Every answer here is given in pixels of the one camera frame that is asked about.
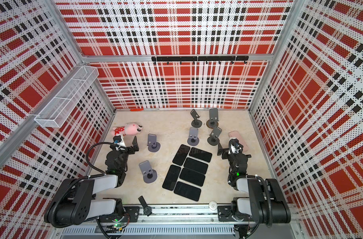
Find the black smartphone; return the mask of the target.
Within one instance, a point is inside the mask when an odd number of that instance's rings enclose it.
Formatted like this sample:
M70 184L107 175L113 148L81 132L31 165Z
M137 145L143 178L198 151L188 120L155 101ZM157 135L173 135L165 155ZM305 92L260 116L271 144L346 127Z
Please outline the black smartphone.
M201 189L178 181L174 189L174 194L198 202Z

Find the black phone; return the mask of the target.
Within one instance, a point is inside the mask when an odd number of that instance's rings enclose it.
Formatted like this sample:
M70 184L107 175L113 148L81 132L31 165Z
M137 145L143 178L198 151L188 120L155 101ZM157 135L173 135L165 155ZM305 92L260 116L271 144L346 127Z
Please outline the black phone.
M174 156L172 163L176 164L178 166L183 166L183 164L188 156L189 151L190 151L190 147L182 144L179 147L176 155Z
M180 166L171 165L162 184L162 188L169 191L173 191L175 189L180 172L181 172Z
M184 167L205 175L208 169L208 164L188 157L185 160Z

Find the grey stand near left arm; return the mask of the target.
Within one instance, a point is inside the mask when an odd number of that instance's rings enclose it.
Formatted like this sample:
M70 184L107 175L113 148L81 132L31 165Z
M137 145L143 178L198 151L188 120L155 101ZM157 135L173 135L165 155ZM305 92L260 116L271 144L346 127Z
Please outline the grey stand near left arm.
M160 143L157 142L157 136L155 134L148 134L148 150L150 152L158 152L160 149Z

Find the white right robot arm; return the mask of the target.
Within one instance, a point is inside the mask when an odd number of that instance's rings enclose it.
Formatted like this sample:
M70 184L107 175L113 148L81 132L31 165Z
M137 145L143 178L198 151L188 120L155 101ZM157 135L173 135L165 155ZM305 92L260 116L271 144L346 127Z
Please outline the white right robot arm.
M234 197L229 206L218 206L220 222L253 220L256 224L288 224L291 211L276 179L263 179L249 175L250 154L243 153L243 145L231 139L228 148L218 145L217 155L229 162L227 182L234 190L245 193L245 197Z

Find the dark phone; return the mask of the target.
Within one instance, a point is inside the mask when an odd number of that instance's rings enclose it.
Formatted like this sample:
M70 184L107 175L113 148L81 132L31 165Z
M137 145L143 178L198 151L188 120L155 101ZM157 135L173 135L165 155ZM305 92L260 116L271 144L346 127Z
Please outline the dark phone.
M192 147L190 152L189 152L189 156L205 161L205 162L210 162L212 159L212 153L207 152L205 150L201 150L195 147Z

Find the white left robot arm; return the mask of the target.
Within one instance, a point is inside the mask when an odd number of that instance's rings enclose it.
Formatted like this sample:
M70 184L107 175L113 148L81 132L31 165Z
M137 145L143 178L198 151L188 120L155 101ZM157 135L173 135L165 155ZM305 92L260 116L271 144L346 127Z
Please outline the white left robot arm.
M123 145L123 137L115 136L108 145L107 170L81 178L65 179L58 188L44 213L44 221L55 228L80 225L102 216L113 215L122 219L129 214L122 200L116 198L96 199L96 194L123 185L128 171L128 157L139 151L137 139L131 146Z

